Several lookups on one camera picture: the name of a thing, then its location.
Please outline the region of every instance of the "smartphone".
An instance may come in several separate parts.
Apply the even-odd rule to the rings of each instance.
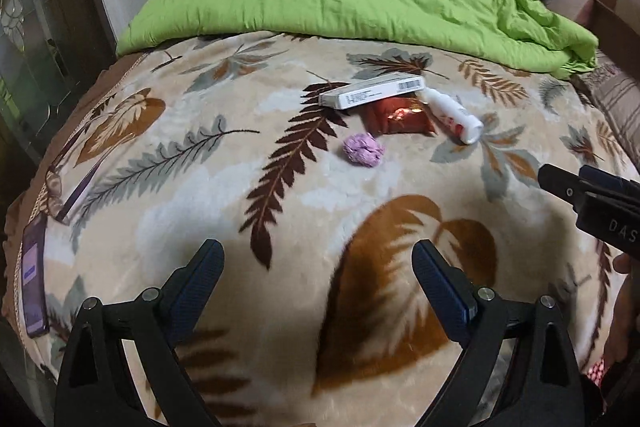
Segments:
[[[29,338],[49,331],[44,295],[44,235],[47,215],[40,212],[24,228],[22,234],[22,311]]]

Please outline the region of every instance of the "purple crumpled ball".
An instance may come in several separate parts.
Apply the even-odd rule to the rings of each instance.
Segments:
[[[385,148],[368,132],[360,132],[348,137],[342,144],[347,158],[360,165],[375,167],[380,164]]]

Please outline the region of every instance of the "human hand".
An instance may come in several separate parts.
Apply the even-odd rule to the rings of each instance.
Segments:
[[[631,258],[623,253],[613,260],[613,268],[618,273],[631,272]],[[613,307],[613,319],[609,329],[609,338],[604,345],[605,371],[616,362],[626,359],[629,346],[629,335],[636,327],[638,309],[631,297],[631,276],[627,275]]]

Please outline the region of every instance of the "metal screw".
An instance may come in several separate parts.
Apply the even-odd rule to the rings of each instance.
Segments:
[[[154,301],[158,298],[160,292],[158,288],[147,288],[142,292],[143,301]]]
[[[491,301],[495,297],[495,292],[491,288],[482,287],[478,290],[478,297],[483,301]]]
[[[91,308],[95,308],[95,305],[98,303],[98,299],[95,297],[89,297],[84,300],[82,303],[82,308],[85,310],[90,310]]]
[[[556,301],[550,295],[543,295],[540,298],[540,303],[547,308],[553,308],[556,305]]]

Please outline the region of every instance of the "beige blanket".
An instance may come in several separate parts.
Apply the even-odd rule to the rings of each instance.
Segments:
[[[457,97],[484,121],[481,140],[383,136],[380,166],[348,163],[342,140],[362,121],[320,108],[318,94],[387,71]],[[207,237],[224,245],[225,270],[178,355],[225,425],[413,425],[460,352],[412,273],[423,238],[505,298],[552,293],[578,363],[602,353],[614,252],[575,228],[536,172],[634,168],[570,84],[423,46],[258,32],[145,55],[79,129],[89,119],[54,166],[65,200],[106,156],[68,225],[49,218],[48,335],[26,337],[15,285],[24,345],[54,375],[85,297],[159,287]],[[161,417],[129,344],[143,402]]]

